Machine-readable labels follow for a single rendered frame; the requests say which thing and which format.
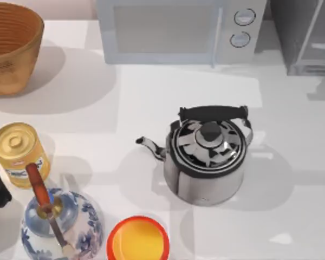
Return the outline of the yellow can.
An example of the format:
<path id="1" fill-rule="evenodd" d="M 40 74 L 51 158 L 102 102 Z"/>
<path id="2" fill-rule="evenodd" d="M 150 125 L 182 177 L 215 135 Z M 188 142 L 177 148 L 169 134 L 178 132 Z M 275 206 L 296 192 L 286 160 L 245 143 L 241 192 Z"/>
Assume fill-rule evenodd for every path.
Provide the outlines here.
<path id="1" fill-rule="evenodd" d="M 50 173 L 50 162 L 36 130 L 29 124 L 14 122 L 0 128 L 0 164 L 15 186 L 31 187 L 25 167 L 35 163 L 43 180 Z"/>

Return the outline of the orange and yellow cup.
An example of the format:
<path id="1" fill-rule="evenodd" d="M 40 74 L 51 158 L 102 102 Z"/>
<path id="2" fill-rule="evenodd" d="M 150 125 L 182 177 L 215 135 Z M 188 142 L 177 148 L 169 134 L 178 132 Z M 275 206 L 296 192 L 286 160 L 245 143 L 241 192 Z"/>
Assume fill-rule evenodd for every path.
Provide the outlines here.
<path id="1" fill-rule="evenodd" d="M 164 227 L 148 216 L 131 216 L 109 233 L 108 260 L 168 260 L 170 240 Z"/>

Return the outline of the blue and white porcelain teapot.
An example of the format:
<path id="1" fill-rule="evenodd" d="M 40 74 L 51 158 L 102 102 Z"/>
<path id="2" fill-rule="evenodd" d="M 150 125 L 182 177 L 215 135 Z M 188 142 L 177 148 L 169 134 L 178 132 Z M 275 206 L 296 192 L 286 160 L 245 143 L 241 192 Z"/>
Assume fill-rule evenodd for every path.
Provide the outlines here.
<path id="1" fill-rule="evenodd" d="M 21 222 L 29 260 L 95 260 L 103 228 L 92 203 L 74 191 L 46 188 L 35 163 L 25 169 L 34 192 Z"/>

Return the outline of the pale microwave oven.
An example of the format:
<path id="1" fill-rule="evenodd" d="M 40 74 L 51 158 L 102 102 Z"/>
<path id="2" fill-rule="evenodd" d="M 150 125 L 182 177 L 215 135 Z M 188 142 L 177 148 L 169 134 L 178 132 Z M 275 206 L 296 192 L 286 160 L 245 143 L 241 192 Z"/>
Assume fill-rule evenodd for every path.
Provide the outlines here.
<path id="1" fill-rule="evenodd" d="M 105 60 L 109 64 L 208 64 L 211 66 L 218 8 L 223 8 L 216 66 L 252 60 L 267 0 L 96 0 Z M 256 19 L 234 22 L 250 8 Z M 242 31 L 243 48 L 230 44 Z"/>

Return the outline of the wooden basket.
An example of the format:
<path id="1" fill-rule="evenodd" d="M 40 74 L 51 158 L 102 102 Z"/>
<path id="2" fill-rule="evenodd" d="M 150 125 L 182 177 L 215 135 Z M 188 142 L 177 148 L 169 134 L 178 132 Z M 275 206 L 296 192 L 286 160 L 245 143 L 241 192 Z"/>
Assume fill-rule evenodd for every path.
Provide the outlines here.
<path id="1" fill-rule="evenodd" d="M 40 52 L 44 21 L 22 5 L 0 2 L 0 96 L 22 92 Z"/>

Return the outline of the microwave knob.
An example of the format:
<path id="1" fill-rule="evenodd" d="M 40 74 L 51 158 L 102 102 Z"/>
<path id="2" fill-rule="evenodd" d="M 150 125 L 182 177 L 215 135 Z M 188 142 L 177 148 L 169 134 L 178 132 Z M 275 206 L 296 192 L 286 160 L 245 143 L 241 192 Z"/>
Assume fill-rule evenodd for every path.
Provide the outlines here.
<path id="1" fill-rule="evenodd" d="M 234 15 L 234 22 L 239 26 L 250 25 L 256 19 L 256 13 L 250 9 L 239 10 Z"/>
<path id="2" fill-rule="evenodd" d="M 242 31 L 239 34 L 233 34 L 230 37 L 230 44 L 235 48 L 246 47 L 251 41 L 251 36 L 249 33 Z"/>

